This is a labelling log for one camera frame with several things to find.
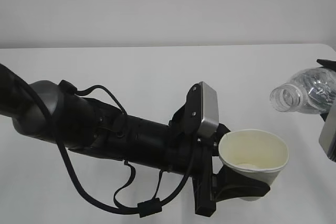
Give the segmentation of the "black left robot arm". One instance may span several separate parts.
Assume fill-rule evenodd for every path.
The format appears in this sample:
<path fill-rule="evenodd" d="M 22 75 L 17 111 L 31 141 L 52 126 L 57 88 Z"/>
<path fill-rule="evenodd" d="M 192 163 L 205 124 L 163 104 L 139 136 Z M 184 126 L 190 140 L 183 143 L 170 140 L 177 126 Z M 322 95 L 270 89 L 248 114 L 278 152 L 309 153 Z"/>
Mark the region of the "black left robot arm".
<path fill-rule="evenodd" d="M 120 102 L 109 105 L 90 98 L 97 88 L 80 91 L 67 81 L 27 84 L 1 66 L 1 115 L 12 119 L 19 134 L 58 146 L 75 189 L 88 203 L 113 214 L 145 217 L 160 212 L 191 179 L 195 213 L 209 217 L 219 201 L 262 197 L 269 192 L 267 183 L 228 165 L 213 173 L 212 158 L 219 155 L 219 142 L 228 128 L 219 122 L 217 93 L 205 82 L 190 88 L 184 105 L 167 125 L 130 116 Z M 68 156 L 70 151 L 183 177 L 165 199 L 153 196 L 136 207 L 118 201 L 108 206 L 84 190 Z"/>

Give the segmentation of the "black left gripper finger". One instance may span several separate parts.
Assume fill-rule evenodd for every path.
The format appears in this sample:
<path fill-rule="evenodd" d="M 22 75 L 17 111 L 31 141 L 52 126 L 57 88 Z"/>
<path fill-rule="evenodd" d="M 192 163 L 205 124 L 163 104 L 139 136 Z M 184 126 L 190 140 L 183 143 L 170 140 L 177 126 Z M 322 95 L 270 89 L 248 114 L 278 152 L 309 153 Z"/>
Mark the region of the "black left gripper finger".
<path fill-rule="evenodd" d="M 270 191 L 270 186 L 253 178 L 242 175 L 223 166 L 213 174 L 212 192 L 215 202 L 239 198 L 244 201 L 256 201 Z"/>

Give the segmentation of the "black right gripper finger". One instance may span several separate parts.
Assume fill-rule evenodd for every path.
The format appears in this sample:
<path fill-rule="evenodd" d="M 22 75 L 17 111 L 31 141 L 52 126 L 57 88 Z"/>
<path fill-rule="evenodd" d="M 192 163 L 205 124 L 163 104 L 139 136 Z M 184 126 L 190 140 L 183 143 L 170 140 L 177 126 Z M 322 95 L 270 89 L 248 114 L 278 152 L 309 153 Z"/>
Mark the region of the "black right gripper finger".
<path fill-rule="evenodd" d="M 336 61 L 326 60 L 326 59 L 317 59 L 317 63 L 320 64 L 324 68 L 328 68 L 332 71 L 336 70 Z"/>

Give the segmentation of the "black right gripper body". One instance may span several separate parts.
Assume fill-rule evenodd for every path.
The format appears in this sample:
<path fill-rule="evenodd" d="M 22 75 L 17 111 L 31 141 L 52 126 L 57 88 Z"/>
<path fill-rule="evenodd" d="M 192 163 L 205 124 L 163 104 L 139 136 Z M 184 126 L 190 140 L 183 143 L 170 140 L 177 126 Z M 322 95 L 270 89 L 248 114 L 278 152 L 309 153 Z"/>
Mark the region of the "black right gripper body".
<path fill-rule="evenodd" d="M 328 113 L 323 113 L 323 114 L 320 114 L 321 118 L 323 119 L 323 121 L 325 122 L 327 117 L 328 117 Z"/>

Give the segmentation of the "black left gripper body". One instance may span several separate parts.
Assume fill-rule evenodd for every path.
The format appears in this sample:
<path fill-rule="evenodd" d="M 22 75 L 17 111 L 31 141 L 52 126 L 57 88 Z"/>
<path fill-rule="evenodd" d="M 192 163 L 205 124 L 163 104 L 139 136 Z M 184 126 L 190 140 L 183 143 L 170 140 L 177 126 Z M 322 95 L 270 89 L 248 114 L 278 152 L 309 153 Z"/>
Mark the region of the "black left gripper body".
<path fill-rule="evenodd" d="M 196 135 L 183 133 L 182 126 L 177 123 L 169 124 L 172 139 L 182 139 L 188 149 L 182 151 L 188 160 L 183 168 L 183 177 L 176 189 L 167 197 L 171 202 L 182 191 L 189 178 L 193 183 L 195 210 L 216 210 L 215 196 L 219 192 L 218 175 L 213 174 L 212 157 L 218 156 L 219 139 L 229 132 L 229 129 L 220 124 L 215 132 L 205 139 L 198 140 Z"/>

